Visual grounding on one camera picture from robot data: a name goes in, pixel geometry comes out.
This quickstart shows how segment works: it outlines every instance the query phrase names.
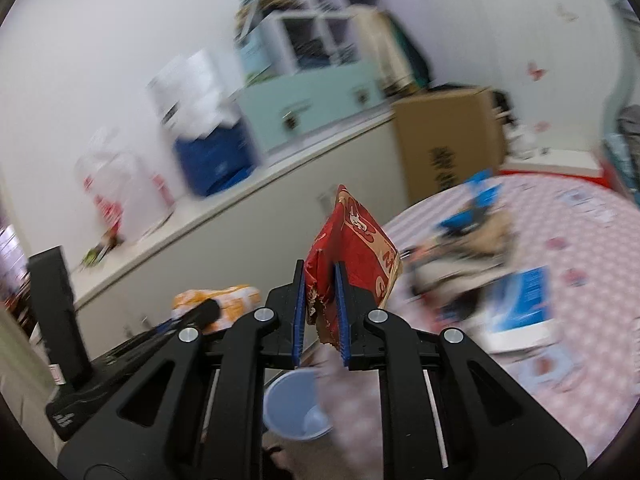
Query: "white countertop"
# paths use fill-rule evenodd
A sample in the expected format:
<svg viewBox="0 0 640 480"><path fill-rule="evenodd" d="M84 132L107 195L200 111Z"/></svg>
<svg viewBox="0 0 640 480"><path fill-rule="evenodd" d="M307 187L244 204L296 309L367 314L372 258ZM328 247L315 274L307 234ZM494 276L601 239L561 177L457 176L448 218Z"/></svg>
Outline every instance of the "white countertop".
<svg viewBox="0 0 640 480"><path fill-rule="evenodd" d="M535 156L524 159L508 156L500 168L508 171L537 171L592 178L602 176L602 168L593 153L576 150L551 149L545 155L536 150Z"/></svg>
<svg viewBox="0 0 640 480"><path fill-rule="evenodd" d="M71 274L71 283L76 295L76 310L167 245L219 215L233 204L313 158L388 122L392 115L391 111L386 110L377 112L375 116L369 118L358 117L341 121L320 135L325 137L328 130L335 130L331 137L324 138L317 144L270 167L257 168L248 179L230 189L204 199L193 196L182 197L176 203L175 212L158 230L135 244L124 244L116 248L97 267L78 269Z"/></svg>

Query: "white plastic bag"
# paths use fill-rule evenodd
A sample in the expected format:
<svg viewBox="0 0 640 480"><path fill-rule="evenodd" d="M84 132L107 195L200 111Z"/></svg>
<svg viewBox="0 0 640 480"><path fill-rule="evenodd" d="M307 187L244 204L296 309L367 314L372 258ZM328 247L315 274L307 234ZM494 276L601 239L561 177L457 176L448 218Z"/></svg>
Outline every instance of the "white plastic bag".
<svg viewBox="0 0 640 480"><path fill-rule="evenodd" d="M231 128L240 120L204 50L187 59L176 57L151 80L148 91L174 140L206 137L216 127Z"/></svg>
<svg viewBox="0 0 640 480"><path fill-rule="evenodd" d="M162 225L173 211L164 179L150 173L139 156L120 143L116 130L96 132L87 154L76 163L76 175L107 228L127 242Z"/></svg>

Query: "light blue cabinet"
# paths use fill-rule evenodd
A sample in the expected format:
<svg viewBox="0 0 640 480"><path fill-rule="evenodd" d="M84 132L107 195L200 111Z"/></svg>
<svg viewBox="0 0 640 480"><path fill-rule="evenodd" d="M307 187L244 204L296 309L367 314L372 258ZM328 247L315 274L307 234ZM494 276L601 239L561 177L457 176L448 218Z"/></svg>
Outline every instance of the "light blue cabinet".
<svg viewBox="0 0 640 480"><path fill-rule="evenodd" d="M296 136L376 107L384 97L373 65L361 61L255 84L237 101L254 142L268 154Z"/></svg>

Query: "table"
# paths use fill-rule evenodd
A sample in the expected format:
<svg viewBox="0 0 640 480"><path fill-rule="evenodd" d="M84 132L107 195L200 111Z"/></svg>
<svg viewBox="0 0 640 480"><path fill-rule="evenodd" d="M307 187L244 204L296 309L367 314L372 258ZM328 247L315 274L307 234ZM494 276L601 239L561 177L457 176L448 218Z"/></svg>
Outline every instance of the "table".
<svg viewBox="0 0 640 480"><path fill-rule="evenodd" d="M494 182L502 184L500 205L513 213L518 266L548 266L552 313L561 322L563 344L580 363L571 387L543 386L534 396L580 441L591 463L638 401L632 327L640 317L640 211L610 190L573 178L526 174ZM603 204L609 221L561 200L569 190ZM418 244L468 199L465 187L449 189L398 215L385 232L399 250ZM388 309L416 329L430 328L424 303L412 297L406 275L396 282ZM335 441L363 478L381 479L377 372L348 372L328 345L314 361L319 402L332 420Z"/></svg>

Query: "orange package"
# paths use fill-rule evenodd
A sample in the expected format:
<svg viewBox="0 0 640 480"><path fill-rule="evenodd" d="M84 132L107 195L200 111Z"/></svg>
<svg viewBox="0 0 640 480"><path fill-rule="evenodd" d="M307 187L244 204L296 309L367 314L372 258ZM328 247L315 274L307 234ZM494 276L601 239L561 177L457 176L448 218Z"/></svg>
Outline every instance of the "orange package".
<svg viewBox="0 0 640 480"><path fill-rule="evenodd" d="M334 301L334 263L343 261L349 283L366 288L384 308L401 272L398 250L369 212L344 186L338 188L334 212L316 237L305 260L307 322L316 325L322 343L338 347Z"/></svg>
<svg viewBox="0 0 640 480"><path fill-rule="evenodd" d="M187 290L174 298L173 319L179 319L204 300L216 300L220 318L202 333L210 334L231 327L236 320L261 304L260 291L250 285L236 285L225 290Z"/></svg>

